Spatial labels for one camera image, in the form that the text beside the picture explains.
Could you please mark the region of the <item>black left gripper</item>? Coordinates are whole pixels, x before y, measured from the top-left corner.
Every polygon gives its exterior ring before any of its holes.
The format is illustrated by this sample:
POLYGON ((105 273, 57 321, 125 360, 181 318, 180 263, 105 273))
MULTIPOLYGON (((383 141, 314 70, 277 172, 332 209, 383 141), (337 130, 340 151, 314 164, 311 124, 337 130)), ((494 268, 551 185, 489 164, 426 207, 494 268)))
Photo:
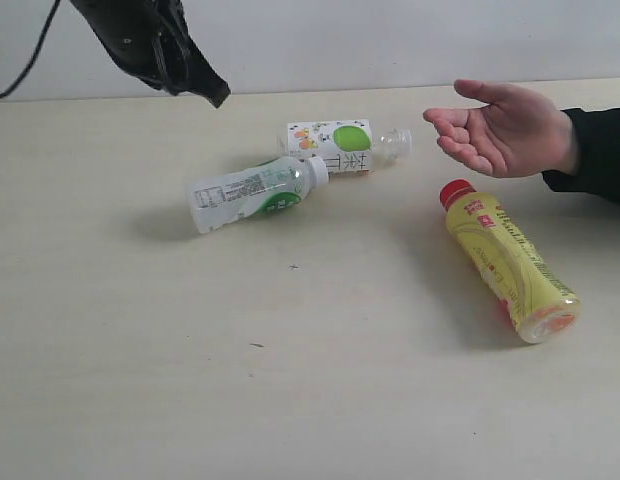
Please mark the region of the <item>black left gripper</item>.
POLYGON ((188 36, 180 1, 74 1, 115 65, 154 90, 219 108, 231 90, 188 36))

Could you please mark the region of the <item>person's open receiving hand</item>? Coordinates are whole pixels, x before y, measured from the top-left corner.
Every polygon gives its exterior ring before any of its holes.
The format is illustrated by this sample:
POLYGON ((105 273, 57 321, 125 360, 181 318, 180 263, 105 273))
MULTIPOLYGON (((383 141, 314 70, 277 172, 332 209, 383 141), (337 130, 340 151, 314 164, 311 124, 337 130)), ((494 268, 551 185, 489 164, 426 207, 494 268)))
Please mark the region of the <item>person's open receiving hand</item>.
POLYGON ((441 150, 467 168, 493 178, 545 171, 572 175, 579 164, 573 123, 546 96, 507 83, 459 79, 454 90, 479 108, 431 108, 441 150))

